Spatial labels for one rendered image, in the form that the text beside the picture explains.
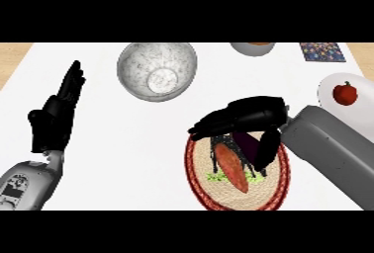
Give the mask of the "red bell pepper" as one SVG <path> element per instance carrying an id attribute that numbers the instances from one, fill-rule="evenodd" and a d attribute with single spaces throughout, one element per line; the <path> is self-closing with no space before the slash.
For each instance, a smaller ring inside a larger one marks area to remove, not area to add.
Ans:
<path id="1" fill-rule="evenodd" d="M 357 92 L 348 82 L 344 82 L 342 85 L 336 85 L 334 87 L 332 99 L 342 106 L 350 106 L 354 103 L 357 99 Z"/>

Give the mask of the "small grey cup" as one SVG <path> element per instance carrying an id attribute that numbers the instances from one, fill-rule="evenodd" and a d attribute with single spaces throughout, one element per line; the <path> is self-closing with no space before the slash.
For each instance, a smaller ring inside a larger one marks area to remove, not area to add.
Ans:
<path id="1" fill-rule="evenodd" d="M 273 49 L 271 42 L 233 42 L 233 49 L 246 56 L 263 56 Z"/>

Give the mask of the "round woven red-rimmed placemat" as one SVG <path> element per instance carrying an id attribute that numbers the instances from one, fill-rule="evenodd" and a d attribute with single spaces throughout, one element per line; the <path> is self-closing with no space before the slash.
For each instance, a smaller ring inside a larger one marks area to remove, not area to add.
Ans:
<path id="1" fill-rule="evenodd" d="M 186 178 L 192 192 L 211 211 L 274 211 L 289 188 L 291 169 L 283 145 L 263 172 L 254 170 L 254 156 L 263 132 L 227 133 L 186 142 Z M 230 184 L 215 161 L 214 146 L 223 143 L 234 152 L 248 182 L 242 193 Z"/>

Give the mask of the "grey speckled bowl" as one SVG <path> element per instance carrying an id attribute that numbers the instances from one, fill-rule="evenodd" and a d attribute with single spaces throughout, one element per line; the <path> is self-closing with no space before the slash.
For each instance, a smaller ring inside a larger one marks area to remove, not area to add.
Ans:
<path id="1" fill-rule="evenodd" d="M 147 102 L 165 102 L 186 90 L 196 72 L 187 42 L 131 42 L 116 60 L 116 77 L 128 93 Z"/>

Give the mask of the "dark patterned square coaster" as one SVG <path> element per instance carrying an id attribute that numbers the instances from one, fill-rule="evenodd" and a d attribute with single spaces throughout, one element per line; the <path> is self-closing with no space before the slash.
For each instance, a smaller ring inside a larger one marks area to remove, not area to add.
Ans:
<path id="1" fill-rule="evenodd" d="M 342 52 L 335 42 L 301 42 L 305 61 L 344 62 Z"/>

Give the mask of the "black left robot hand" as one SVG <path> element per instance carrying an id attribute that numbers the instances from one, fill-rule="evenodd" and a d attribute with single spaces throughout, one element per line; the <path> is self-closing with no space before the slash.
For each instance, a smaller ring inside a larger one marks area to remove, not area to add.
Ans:
<path id="1" fill-rule="evenodd" d="M 70 135 L 73 109 L 84 84 L 79 61 L 75 60 L 62 79 L 59 92 L 39 110 L 28 113 L 32 128 L 32 152 L 63 151 Z"/>

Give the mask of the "orange sweet potato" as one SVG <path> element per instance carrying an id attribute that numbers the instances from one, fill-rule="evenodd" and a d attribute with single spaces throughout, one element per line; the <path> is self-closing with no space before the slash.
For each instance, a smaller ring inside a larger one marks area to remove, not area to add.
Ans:
<path id="1" fill-rule="evenodd" d="M 242 192 L 248 192 L 248 182 L 245 173 L 240 166 L 240 160 L 234 152 L 227 148 L 223 143 L 217 143 L 214 146 L 215 161 L 221 172 L 233 185 L 233 187 Z"/>

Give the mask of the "white plate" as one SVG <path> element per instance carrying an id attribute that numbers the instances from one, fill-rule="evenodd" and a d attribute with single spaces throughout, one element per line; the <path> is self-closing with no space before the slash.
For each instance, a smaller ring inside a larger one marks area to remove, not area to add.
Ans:
<path id="1" fill-rule="evenodd" d="M 332 89 L 348 85 L 356 89 L 356 100 L 344 106 L 332 98 Z M 350 73 L 334 73 L 319 82 L 316 89 L 319 106 L 374 143 L 374 82 Z"/>

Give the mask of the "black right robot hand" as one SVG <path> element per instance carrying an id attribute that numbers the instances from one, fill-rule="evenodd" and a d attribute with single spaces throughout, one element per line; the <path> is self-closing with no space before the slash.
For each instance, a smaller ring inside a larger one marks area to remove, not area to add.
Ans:
<path id="1" fill-rule="evenodd" d="M 286 123 L 288 109 L 280 97 L 257 96 L 230 102 L 224 109 L 211 112 L 187 130 L 198 141 L 227 133 L 261 131 L 254 156 L 254 170 L 263 172 L 273 162 L 280 146 L 279 127 Z"/>

